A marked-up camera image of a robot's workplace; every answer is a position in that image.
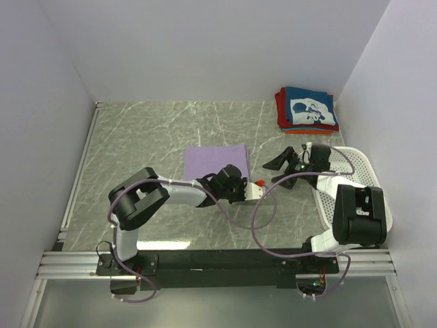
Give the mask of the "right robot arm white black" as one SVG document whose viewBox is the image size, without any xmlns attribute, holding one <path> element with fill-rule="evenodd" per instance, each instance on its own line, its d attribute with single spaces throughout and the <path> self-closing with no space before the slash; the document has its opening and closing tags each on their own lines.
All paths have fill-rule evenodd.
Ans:
<svg viewBox="0 0 437 328">
<path fill-rule="evenodd" d="M 389 225 L 383 190 L 347 179 L 355 173 L 355 168 L 342 151 L 320 143 L 307 143 L 299 155 L 288 146 L 262 167 L 279 171 L 283 165 L 287 165 L 284 172 L 271 180 L 274 186 L 292 189 L 302 179 L 334 202 L 331 228 L 310 236 L 302 244 L 299 258 L 303 270 L 316 272 L 324 264 L 323 256 L 384 244 Z"/>
</svg>

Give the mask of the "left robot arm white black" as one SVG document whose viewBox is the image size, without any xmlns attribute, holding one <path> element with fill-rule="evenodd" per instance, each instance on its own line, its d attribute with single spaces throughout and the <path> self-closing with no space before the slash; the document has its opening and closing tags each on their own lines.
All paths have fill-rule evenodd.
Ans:
<svg viewBox="0 0 437 328">
<path fill-rule="evenodd" d="M 112 266 L 118 273 L 132 273 L 138 264 L 139 228 L 164 205 L 206 208 L 227 200 L 244 202 L 249 180 L 234 165 L 194 180 L 171 180 L 145 167 L 109 193 L 108 222 L 113 229 Z"/>
</svg>

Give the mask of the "purple t shirt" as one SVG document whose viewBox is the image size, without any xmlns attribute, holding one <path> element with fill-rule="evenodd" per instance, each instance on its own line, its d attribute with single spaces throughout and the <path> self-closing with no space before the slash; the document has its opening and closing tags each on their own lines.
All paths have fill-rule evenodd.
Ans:
<svg viewBox="0 0 437 328">
<path fill-rule="evenodd" d="M 233 146 L 187 146 L 184 152 L 184 180 L 217 174 L 227 165 L 234 165 L 243 178 L 248 178 L 249 149 L 243 143 Z"/>
</svg>

